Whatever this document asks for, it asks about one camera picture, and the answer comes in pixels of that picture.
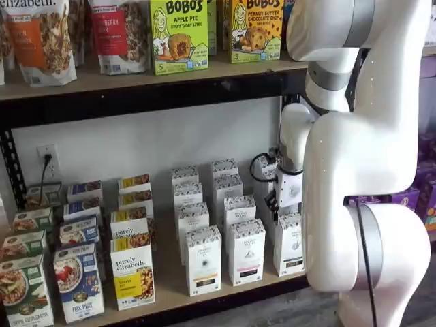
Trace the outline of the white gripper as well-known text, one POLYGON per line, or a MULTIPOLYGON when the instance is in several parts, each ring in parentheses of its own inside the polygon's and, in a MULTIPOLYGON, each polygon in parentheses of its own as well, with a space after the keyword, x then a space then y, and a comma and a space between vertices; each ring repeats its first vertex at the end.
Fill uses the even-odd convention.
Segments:
POLYGON ((302 202, 302 178, 303 172, 284 172, 277 169, 277 183, 264 198, 268 209, 277 214, 279 208, 293 206, 302 202))

